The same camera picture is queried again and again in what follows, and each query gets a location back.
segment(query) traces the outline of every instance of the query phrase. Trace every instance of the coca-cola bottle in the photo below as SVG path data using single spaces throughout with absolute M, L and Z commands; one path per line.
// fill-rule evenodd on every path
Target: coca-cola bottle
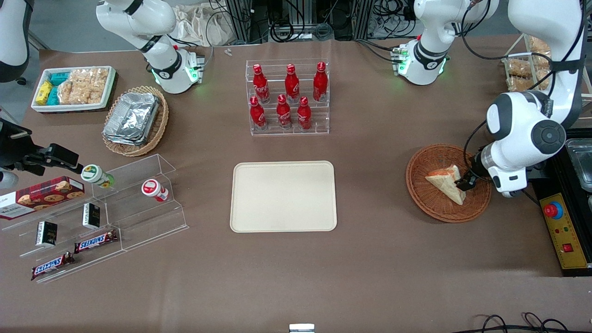
M 317 73 L 314 75 L 313 79 L 313 98 L 317 102 L 327 101 L 327 87 L 329 86 L 329 78 L 327 77 L 327 73 L 325 73 L 326 69 L 327 65 L 324 62 L 321 61 L 317 64 Z
M 279 126 L 284 130 L 289 130 L 292 127 L 292 119 L 290 118 L 290 106 L 286 104 L 286 96 L 280 94 L 278 96 L 278 113 Z
M 255 94 L 257 94 L 260 103 L 266 104 L 269 102 L 269 85 L 267 84 L 267 78 L 263 74 L 263 70 L 261 70 L 261 65 L 253 65 L 253 73 L 255 73 L 255 77 L 253 77 Z
M 286 95 L 288 96 L 288 103 L 296 104 L 300 98 L 300 80 L 296 76 L 296 67 L 293 64 L 286 66 Z
M 256 96 L 251 97 L 249 100 L 251 104 L 251 119 L 255 125 L 255 130 L 264 131 L 267 129 L 267 121 L 265 120 L 265 112 L 263 107 L 259 105 L 259 101 Z
M 300 106 L 298 107 L 298 125 L 300 130 L 306 132 L 310 130 L 312 112 L 308 106 L 308 98 L 306 96 L 300 97 Z

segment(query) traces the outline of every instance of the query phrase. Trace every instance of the brown table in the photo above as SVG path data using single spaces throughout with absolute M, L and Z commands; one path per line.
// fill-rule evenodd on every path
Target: brown table
M 470 39 L 499 55 L 516 36 Z M 4 332 L 450 332 L 498 313 L 554 317 L 591 329 L 592 281 L 560 278 L 540 210 L 495 194 L 478 219 L 440 223 L 407 193 L 404 170 L 424 145 L 462 145 L 504 91 L 498 62 L 455 43 L 427 87 L 393 77 L 390 65 L 352 42 L 267 43 L 215 51 L 202 85 L 166 95 L 171 116 L 153 151 L 177 169 L 175 197 L 190 228 L 46 285 L 29 280 L 18 240 L 0 235 Z M 328 57 L 331 133 L 251 137 L 245 60 Z M 155 86 L 139 52 L 42 52 L 42 69 L 111 65 L 116 95 Z M 111 169 L 134 159 L 107 150 L 105 113 L 40 115 L 24 125 L 39 145 L 59 142 L 82 163 Z M 485 143 L 477 135 L 475 150 Z M 337 228 L 316 233 L 230 230 L 232 171 L 239 162 L 328 160 L 335 167 Z M 47 178 L 64 174 L 48 169 Z M 39 178 L 21 174 L 20 185 Z

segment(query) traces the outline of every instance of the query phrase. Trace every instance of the aluminum foil container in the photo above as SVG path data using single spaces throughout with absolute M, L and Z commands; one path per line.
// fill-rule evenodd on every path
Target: aluminum foil container
M 141 146 L 147 142 L 156 117 L 159 100 L 153 94 L 124 94 L 103 129 L 105 138 L 114 143 Z

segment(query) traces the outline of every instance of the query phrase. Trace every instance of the red cookie box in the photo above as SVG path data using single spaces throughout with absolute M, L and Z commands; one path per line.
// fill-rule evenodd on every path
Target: red cookie box
M 0 218 L 16 219 L 55 204 L 84 196 L 84 185 L 62 176 L 0 196 Z

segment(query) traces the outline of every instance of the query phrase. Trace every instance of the small bottle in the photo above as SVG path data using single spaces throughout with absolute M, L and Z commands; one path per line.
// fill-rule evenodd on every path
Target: small bottle
M 97 185 L 101 188 L 109 188 L 115 182 L 113 176 L 103 172 L 100 166 L 96 164 L 89 164 L 82 169 L 80 174 L 82 180 L 87 181 L 91 184 Z
M 169 190 L 164 188 L 156 179 L 149 179 L 142 184 L 142 193 L 153 197 L 158 202 L 166 201 L 169 198 Z
M 296 104 L 298 103 L 298 99 L 300 98 L 300 80 L 296 76 L 296 67 L 293 64 L 289 64 L 286 66 L 286 75 L 285 85 L 286 85 L 286 95 L 288 96 L 288 103 L 289 104 Z
M 259 98 L 259 102 L 266 104 L 269 102 L 269 85 L 267 84 L 267 78 L 263 74 L 263 70 L 261 70 L 261 65 L 253 65 L 253 73 L 255 73 L 255 77 L 253 77 L 255 93 Z
M 292 118 L 290 118 L 290 106 L 286 104 L 286 96 L 278 96 L 278 107 L 275 109 L 278 113 L 279 126 L 284 130 L 292 128 Z
M 251 97 L 249 104 L 251 104 L 251 119 L 255 125 L 255 130 L 264 131 L 267 129 L 267 121 L 265 120 L 265 111 L 263 107 L 259 105 L 259 101 L 256 96 Z
M 317 64 L 317 73 L 314 75 L 313 79 L 313 99 L 317 102 L 327 101 L 329 78 L 327 77 L 327 73 L 325 73 L 326 69 L 327 65 L 324 62 L 321 61 Z
M 298 124 L 300 125 L 300 130 L 302 132 L 310 130 L 311 116 L 312 112 L 308 106 L 308 98 L 306 98 L 306 96 L 300 97 L 300 106 L 298 107 Z

